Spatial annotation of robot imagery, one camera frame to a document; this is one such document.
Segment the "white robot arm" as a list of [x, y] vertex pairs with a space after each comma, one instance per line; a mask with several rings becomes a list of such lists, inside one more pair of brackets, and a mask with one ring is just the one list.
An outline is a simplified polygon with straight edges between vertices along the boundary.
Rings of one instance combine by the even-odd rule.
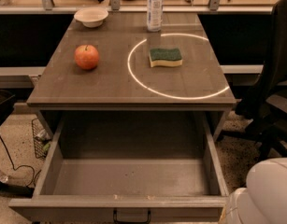
[[261, 161], [226, 200], [218, 224], [287, 224], [287, 158]]

